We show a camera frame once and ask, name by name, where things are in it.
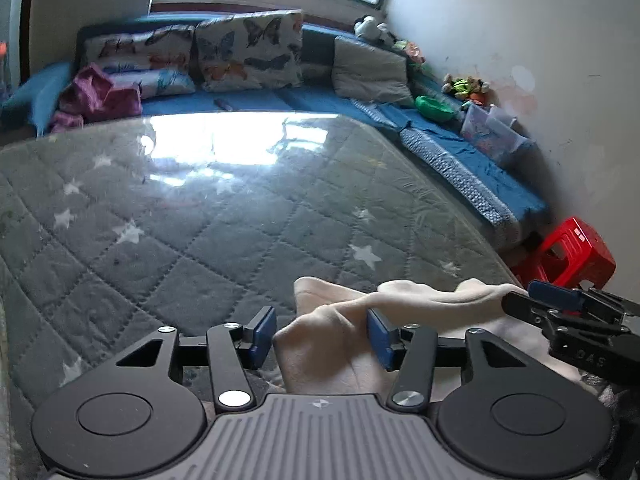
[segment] towel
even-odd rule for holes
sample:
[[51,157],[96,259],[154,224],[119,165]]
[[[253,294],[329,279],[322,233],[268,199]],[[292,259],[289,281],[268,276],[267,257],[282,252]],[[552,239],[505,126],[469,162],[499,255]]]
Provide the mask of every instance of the towel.
[[58,108],[51,125],[55,133],[85,123],[134,117],[142,113],[140,88],[117,87],[95,63],[91,63],[62,91]]
[[[482,327],[572,381],[580,373],[550,357],[540,329],[506,316],[500,300],[508,292],[526,291],[509,283],[487,285],[466,280],[454,292],[409,281],[381,284],[364,294],[317,278],[294,284],[298,318],[274,336],[274,350],[286,391],[302,395],[388,394],[397,372],[378,363],[367,339],[366,311],[379,309],[391,323],[426,324],[440,336],[463,338]],[[436,370],[431,401],[442,400],[460,386],[460,371]]]

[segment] stuffed toy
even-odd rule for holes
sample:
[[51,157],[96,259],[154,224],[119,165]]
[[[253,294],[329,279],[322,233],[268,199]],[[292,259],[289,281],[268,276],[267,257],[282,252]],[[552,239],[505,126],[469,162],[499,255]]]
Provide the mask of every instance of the stuffed toy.
[[356,36],[370,43],[382,42],[386,46],[392,46],[396,42],[396,37],[389,31],[386,23],[378,23],[373,16],[364,16],[353,26]]
[[401,40],[396,41],[394,44],[394,48],[398,50],[404,50],[404,53],[407,54],[409,59],[418,65],[424,64],[424,56],[420,50],[420,47],[417,46],[413,41],[409,40]]
[[461,101],[472,101],[478,106],[486,103],[486,93],[491,89],[489,83],[483,82],[477,77],[469,76],[466,79],[453,79],[451,74],[444,77],[442,92],[452,94]]

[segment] blue pillow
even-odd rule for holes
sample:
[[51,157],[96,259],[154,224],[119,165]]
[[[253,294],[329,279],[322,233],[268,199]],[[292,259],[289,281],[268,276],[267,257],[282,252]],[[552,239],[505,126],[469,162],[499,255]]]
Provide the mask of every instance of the blue pillow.
[[73,77],[70,62],[44,67],[17,89],[0,110],[0,122],[5,130],[34,126],[43,135],[58,107],[58,98]]

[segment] gray quilted mattress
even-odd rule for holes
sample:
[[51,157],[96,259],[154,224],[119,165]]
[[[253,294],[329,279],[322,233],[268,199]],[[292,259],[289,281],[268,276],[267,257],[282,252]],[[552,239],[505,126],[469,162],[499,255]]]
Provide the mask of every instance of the gray quilted mattress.
[[[33,410],[161,325],[203,335],[263,306],[294,318],[293,282],[453,290],[513,278],[374,129],[341,116],[219,113],[115,121],[0,152],[0,295],[12,450],[40,467]],[[250,380],[258,396],[273,360]],[[187,370],[203,400],[206,373]]]

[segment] gray pillow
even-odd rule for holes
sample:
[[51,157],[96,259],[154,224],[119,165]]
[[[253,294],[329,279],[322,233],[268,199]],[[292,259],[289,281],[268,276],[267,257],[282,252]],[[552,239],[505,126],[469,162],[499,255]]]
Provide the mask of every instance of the gray pillow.
[[335,38],[334,90],[341,97],[413,106],[404,57],[359,41]]

